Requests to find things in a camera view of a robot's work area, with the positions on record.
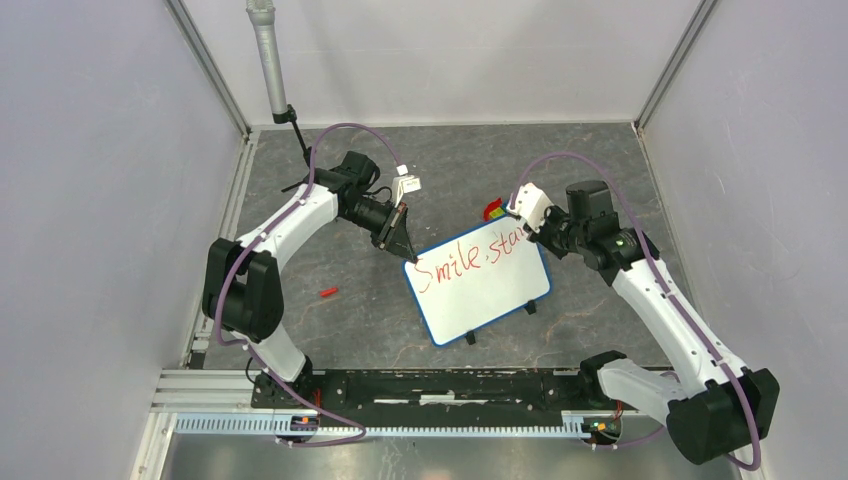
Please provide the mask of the blue framed whiteboard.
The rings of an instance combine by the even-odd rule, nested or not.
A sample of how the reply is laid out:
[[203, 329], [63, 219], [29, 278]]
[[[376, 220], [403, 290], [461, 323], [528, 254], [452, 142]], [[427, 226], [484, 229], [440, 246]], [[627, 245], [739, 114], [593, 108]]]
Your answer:
[[442, 347], [552, 290], [540, 247], [508, 215], [424, 250], [401, 267], [431, 342]]

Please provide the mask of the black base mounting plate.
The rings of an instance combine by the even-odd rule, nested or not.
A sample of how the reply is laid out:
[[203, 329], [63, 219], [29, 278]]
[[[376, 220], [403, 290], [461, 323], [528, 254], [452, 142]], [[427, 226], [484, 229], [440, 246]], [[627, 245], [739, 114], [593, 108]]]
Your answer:
[[553, 427], [563, 412], [613, 416], [632, 406], [589, 396], [574, 370], [327, 369], [287, 393], [265, 373], [253, 380], [255, 409], [320, 407], [317, 424], [367, 430], [390, 427]]

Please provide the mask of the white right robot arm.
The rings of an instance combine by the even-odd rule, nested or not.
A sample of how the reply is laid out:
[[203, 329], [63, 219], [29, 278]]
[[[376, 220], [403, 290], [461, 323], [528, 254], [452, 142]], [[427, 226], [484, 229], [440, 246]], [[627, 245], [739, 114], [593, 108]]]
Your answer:
[[752, 370], [709, 329], [647, 236], [621, 226], [606, 182], [578, 182], [566, 195], [561, 208], [527, 183], [509, 211], [531, 242], [559, 259], [578, 255], [598, 273], [639, 316], [673, 369], [664, 376], [615, 350], [597, 354], [580, 364], [580, 400], [591, 408], [619, 401], [648, 415], [693, 464], [748, 447], [750, 461], [738, 465], [757, 469], [780, 392], [775, 376]]

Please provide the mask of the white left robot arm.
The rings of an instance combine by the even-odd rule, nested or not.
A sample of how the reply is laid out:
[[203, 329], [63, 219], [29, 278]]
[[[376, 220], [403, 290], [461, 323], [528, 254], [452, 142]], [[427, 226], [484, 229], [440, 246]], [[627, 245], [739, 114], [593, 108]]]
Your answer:
[[368, 156], [349, 151], [331, 169], [311, 168], [293, 198], [260, 226], [236, 240], [218, 238], [209, 247], [202, 313], [212, 320], [215, 334], [227, 331], [255, 354], [290, 407], [312, 399], [314, 381], [309, 358], [282, 324], [283, 269], [318, 230], [337, 219], [369, 232], [377, 249], [416, 262], [402, 198], [420, 190], [421, 180], [404, 165], [397, 171], [389, 199], [379, 201], [372, 188], [379, 168]]

